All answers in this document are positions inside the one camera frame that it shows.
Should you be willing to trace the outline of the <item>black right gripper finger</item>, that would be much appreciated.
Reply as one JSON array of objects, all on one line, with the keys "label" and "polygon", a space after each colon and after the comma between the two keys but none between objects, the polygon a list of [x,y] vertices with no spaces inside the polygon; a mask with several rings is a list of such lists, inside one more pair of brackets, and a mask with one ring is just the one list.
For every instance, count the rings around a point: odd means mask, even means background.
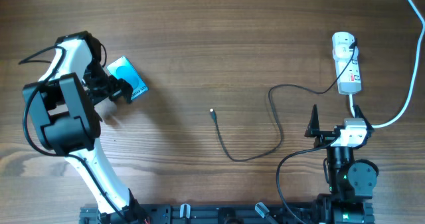
[{"label": "black right gripper finger", "polygon": [[318,137],[320,133],[321,132],[320,132],[320,126],[319,126],[319,116],[318,116],[317,105],[314,104],[312,108],[312,112],[311,112],[311,118],[305,130],[304,136],[306,138],[314,138],[314,137]]},{"label": "black right gripper finger", "polygon": [[365,118],[364,114],[362,113],[360,107],[356,104],[353,105],[353,109],[354,109],[354,117],[356,118],[361,118],[363,119],[363,121],[366,124],[366,139],[369,139],[372,136],[372,133],[375,131],[375,129],[372,127],[372,125],[370,124],[370,122]]}]

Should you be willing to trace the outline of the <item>teal Galaxy smartphone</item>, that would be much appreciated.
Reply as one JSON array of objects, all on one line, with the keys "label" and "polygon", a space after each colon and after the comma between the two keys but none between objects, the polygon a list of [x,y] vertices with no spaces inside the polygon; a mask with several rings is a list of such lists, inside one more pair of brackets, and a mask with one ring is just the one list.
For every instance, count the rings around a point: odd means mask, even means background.
[{"label": "teal Galaxy smartphone", "polygon": [[133,88],[133,92],[131,94],[132,101],[149,90],[146,83],[142,80],[141,76],[127,57],[120,57],[109,64],[106,68],[111,75],[117,79],[122,78],[131,85]]}]

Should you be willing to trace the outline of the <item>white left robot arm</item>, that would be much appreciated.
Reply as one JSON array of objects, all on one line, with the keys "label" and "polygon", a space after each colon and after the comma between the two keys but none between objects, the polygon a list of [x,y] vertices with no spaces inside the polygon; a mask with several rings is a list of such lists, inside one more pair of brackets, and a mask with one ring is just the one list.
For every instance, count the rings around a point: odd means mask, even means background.
[{"label": "white left robot arm", "polygon": [[38,153],[63,157],[96,199],[99,223],[147,223],[149,215],[119,179],[100,144],[102,118],[95,106],[133,86],[106,74],[105,46],[88,31],[57,38],[55,56],[37,82],[23,87],[23,132]]}]

